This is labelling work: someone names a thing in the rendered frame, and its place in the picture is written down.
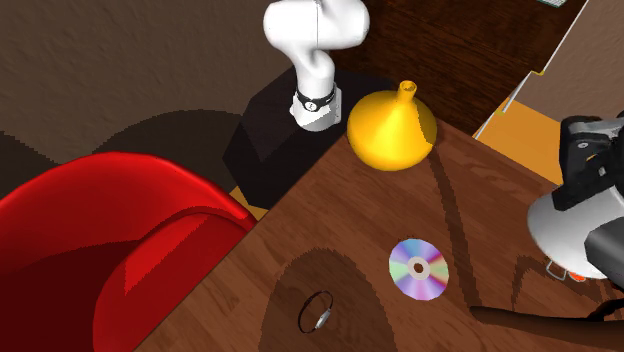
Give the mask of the white dome black bracket lamp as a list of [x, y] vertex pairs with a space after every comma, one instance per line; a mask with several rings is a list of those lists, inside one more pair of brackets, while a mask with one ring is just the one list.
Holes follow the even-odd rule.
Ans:
[[624, 291], [624, 111], [565, 118], [559, 165], [563, 183], [529, 207], [532, 239], [567, 273]]

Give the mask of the yellow funnel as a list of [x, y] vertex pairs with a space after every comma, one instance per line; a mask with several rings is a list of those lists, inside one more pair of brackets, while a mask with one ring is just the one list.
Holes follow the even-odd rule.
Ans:
[[366, 165], [381, 171], [408, 169], [432, 151], [437, 122], [415, 97], [417, 85], [402, 81], [395, 91], [366, 95], [353, 107], [347, 121], [347, 138]]

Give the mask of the black robot stand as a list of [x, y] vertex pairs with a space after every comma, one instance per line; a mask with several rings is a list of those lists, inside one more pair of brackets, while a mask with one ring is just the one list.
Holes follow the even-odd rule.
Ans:
[[346, 120], [364, 96], [390, 90], [381, 77], [339, 70], [341, 121], [321, 132], [306, 131], [289, 113], [296, 87], [294, 68], [287, 69], [252, 99], [223, 155], [223, 161], [247, 202], [270, 209], [346, 132]]

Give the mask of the red chair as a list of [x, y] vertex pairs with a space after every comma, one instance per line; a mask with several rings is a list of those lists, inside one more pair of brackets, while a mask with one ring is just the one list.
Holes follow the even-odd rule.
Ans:
[[133, 352], [254, 225], [156, 156], [53, 168], [0, 199], [0, 352]]

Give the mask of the brown wooden table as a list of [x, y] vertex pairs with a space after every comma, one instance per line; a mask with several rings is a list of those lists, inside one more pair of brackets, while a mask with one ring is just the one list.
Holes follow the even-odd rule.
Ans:
[[[526, 225], [552, 184], [441, 124], [418, 165], [381, 172], [339, 140], [136, 352], [624, 352], [624, 319], [591, 322], [604, 282], [557, 281]], [[445, 291], [389, 274], [434, 245]]]

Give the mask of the iridescent compact disc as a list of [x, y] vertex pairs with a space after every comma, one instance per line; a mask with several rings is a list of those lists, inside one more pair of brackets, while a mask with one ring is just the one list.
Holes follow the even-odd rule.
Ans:
[[388, 264], [393, 283], [412, 299], [430, 301], [447, 288], [448, 264], [427, 241], [410, 238], [399, 242], [392, 249]]

